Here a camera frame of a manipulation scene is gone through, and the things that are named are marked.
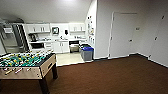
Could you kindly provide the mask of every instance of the lower cabinet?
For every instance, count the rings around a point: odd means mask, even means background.
[[[55,53],[68,53],[68,52],[70,52],[69,41],[54,42],[53,45],[54,45],[54,52]]]
[[[44,48],[45,48],[45,52],[53,52],[53,43],[52,42],[47,42],[47,43],[44,43]]]

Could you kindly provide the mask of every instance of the kitchen appliance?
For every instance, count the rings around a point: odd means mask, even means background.
[[[44,43],[31,43],[32,49],[41,49],[44,48]]]
[[[79,52],[79,41],[69,41],[70,53]]]
[[[28,51],[24,29],[19,24],[0,24],[0,39],[6,53]]]
[[[52,33],[54,35],[58,35],[59,34],[59,28],[58,27],[52,27]]]
[[[31,42],[36,42],[36,35],[35,34],[29,34],[30,38],[31,38]]]

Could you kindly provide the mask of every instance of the white door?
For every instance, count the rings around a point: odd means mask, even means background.
[[[136,13],[114,13],[109,47],[109,58],[129,55],[133,31],[135,30]]]
[[[68,52],[70,52],[69,42],[68,42],[68,41],[62,42],[62,52],[63,52],[63,53],[68,53]]]
[[[162,19],[156,38],[150,59],[168,67],[168,12]]]
[[[62,46],[60,42],[54,42],[53,45],[55,53],[62,53]]]

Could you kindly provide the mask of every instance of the tile floor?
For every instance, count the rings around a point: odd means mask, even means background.
[[[57,66],[84,63],[79,52],[56,54]]]

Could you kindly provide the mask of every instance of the white cabinet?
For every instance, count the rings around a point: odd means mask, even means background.
[[[49,24],[27,24],[29,33],[50,32]]]
[[[54,42],[54,52],[55,53],[67,53],[70,52],[69,41]]]
[[[60,42],[62,43],[62,53],[70,52],[69,42]]]
[[[28,32],[34,33],[35,32],[35,25],[34,24],[27,24]]]
[[[53,43],[52,42],[44,43],[44,48],[46,51],[53,51]]]
[[[69,24],[70,31],[85,31],[85,24]]]

